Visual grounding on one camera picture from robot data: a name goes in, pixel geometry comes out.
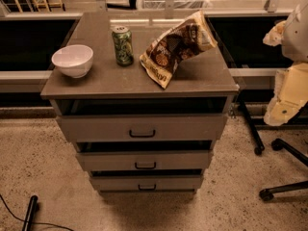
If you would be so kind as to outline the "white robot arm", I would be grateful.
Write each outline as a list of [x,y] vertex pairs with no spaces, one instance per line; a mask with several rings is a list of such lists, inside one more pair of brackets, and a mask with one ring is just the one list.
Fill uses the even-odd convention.
[[308,0],[302,0],[286,20],[264,36],[263,44],[281,45],[282,55],[293,61],[275,74],[274,97],[264,122],[270,126],[287,123],[308,103]]

